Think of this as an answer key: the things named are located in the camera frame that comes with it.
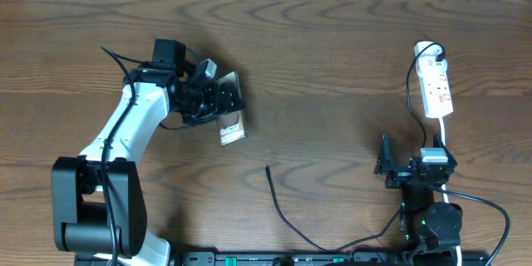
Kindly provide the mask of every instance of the wood grain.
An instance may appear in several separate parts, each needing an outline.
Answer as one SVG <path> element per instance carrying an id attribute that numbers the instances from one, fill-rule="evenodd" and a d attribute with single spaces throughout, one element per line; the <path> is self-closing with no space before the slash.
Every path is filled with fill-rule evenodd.
<path id="1" fill-rule="evenodd" d="M 421 39 L 446 45 L 455 113 L 449 188 L 508 210 L 496 265 L 532 259 L 532 0 L 0 0 L 0 260 L 71 264 L 52 240 L 50 169 L 76 155 L 115 109 L 121 71 L 99 49 L 149 58 L 171 37 L 239 71 L 249 138 L 221 148 L 214 124 L 156 131 L 140 179 L 157 234 L 219 250 L 327 248 L 380 232 L 396 190 L 373 175 L 382 133 L 406 161 L 421 132 L 404 78 Z M 412 101 L 421 111 L 417 79 Z M 179 122 L 171 116 L 169 123 Z M 424 120 L 430 134 L 437 121 Z M 490 252 L 498 212 L 457 199 L 465 250 Z M 395 224 L 369 244 L 404 242 Z"/>

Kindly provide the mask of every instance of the power strip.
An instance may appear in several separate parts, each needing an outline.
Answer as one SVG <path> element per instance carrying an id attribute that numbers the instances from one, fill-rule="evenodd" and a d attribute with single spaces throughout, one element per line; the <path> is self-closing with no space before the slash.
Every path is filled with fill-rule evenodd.
<path id="1" fill-rule="evenodd" d="M 432 42 L 418 42 L 414 47 L 414 54 L 417 56 L 430 44 Z M 447 60 L 436 61 L 436 56 L 442 51 L 440 46 L 430 46 L 416 62 L 425 116 L 429 118 L 442 118 L 453 112 L 451 89 L 447 80 Z"/>

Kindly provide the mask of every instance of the white power strip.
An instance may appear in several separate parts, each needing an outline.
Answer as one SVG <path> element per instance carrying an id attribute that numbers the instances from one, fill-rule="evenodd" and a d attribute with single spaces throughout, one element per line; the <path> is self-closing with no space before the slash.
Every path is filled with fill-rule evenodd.
<path id="1" fill-rule="evenodd" d="M 426 48 L 432 42 L 418 42 L 414 47 L 414 54 Z M 436 56 L 443 49 L 433 45 L 426 49 L 417 59 L 416 72 L 421 86 L 421 97 L 425 116 L 440 118 L 453 112 L 451 90 L 447 80 L 447 60 L 436 61 Z"/>

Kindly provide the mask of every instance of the white cable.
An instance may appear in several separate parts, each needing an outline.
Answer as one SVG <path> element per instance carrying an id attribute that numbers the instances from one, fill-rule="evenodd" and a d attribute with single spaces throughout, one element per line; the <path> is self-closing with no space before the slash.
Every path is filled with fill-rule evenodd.
<path id="1" fill-rule="evenodd" d="M 438 120 L 440 121 L 440 136 L 441 136 L 441 143 L 443 145 L 446 144 L 446 126 L 443 123 L 443 117 L 439 117 Z M 441 186 L 442 190 L 447 190 L 446 185 L 443 184 Z M 443 194 L 443 201 L 447 204 L 449 203 L 449 196 L 447 194 Z M 460 245 L 456 246 L 456 266 L 462 266 L 462 249 Z"/>

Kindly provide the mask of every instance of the wooden tabletop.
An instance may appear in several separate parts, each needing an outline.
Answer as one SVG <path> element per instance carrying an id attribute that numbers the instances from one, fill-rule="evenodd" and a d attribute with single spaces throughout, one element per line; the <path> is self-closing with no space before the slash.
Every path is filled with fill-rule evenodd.
<path id="1" fill-rule="evenodd" d="M 383 133 L 400 162 L 422 135 L 405 77 L 420 40 L 446 46 L 458 161 L 450 190 L 508 210 L 495 265 L 532 259 L 532 0 L 0 0 L 0 264 L 71 264 L 52 237 L 50 170 L 76 156 L 120 100 L 120 68 L 102 51 L 150 59 L 170 37 L 238 71 L 249 138 L 221 147 L 215 124 L 158 129 L 140 165 L 149 228 L 220 251 L 311 250 L 275 213 L 336 248 L 376 234 L 398 190 L 374 175 Z M 422 115 L 417 76 L 412 103 Z M 422 118 L 429 134 L 437 120 Z M 178 125 L 179 115 L 169 116 Z M 496 210 L 464 210 L 464 250 L 491 252 Z M 395 223 L 370 245 L 405 243 Z"/>

